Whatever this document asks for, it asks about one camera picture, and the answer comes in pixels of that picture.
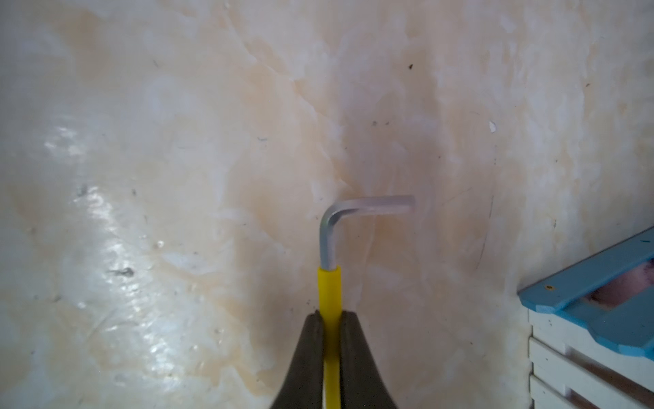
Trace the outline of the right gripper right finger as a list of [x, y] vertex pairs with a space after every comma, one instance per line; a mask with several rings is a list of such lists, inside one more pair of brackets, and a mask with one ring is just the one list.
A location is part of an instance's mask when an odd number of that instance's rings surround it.
[[356, 313], [342, 312], [339, 332], [341, 408], [397, 409], [377, 369]]

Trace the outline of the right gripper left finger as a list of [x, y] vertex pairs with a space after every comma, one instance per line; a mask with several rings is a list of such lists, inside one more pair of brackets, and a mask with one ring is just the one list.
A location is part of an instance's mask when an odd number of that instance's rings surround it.
[[323, 405], [325, 325], [320, 312], [307, 316], [272, 409], [320, 409]]

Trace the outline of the yellow hex key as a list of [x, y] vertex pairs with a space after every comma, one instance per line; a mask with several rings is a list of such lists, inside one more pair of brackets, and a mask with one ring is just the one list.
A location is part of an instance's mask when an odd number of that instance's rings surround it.
[[325, 325], [324, 396], [326, 408], [340, 408], [340, 333], [342, 316], [342, 272], [337, 265], [335, 229], [346, 216], [397, 215], [416, 205], [412, 195], [348, 199], [332, 204], [320, 222], [320, 267], [318, 268], [318, 310]]

